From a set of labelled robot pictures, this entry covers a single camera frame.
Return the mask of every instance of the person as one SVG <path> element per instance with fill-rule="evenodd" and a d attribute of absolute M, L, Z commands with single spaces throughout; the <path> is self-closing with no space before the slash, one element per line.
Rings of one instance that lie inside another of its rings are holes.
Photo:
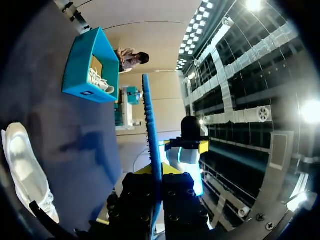
<path fill-rule="evenodd" d="M 119 73 L 129 72 L 140 64 L 149 62 L 149 55 L 145 52 L 137 52 L 134 48 L 119 47 L 114 51 L 120 61 Z"/>

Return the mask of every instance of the blue box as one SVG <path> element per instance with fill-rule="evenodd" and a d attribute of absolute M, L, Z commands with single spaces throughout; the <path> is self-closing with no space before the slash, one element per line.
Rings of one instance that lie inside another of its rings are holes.
<path fill-rule="evenodd" d="M 88 82 L 92 56 L 102 64 L 101 78 L 114 87 L 112 94 Z M 101 27 L 75 38 L 65 67 L 62 92 L 96 103 L 118 100 L 119 60 Z"/>

